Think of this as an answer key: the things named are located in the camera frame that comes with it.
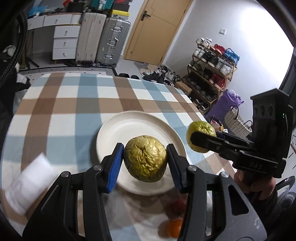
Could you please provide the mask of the person's right hand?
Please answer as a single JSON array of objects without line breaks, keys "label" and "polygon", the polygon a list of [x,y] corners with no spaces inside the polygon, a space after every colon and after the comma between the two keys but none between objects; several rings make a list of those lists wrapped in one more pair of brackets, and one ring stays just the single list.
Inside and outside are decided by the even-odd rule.
[{"label": "person's right hand", "polygon": [[247,184],[245,172],[241,170],[237,170],[234,174],[234,181],[245,194],[260,192],[259,200],[264,200],[271,196],[276,185],[276,179],[273,177],[255,178],[251,184]]}]

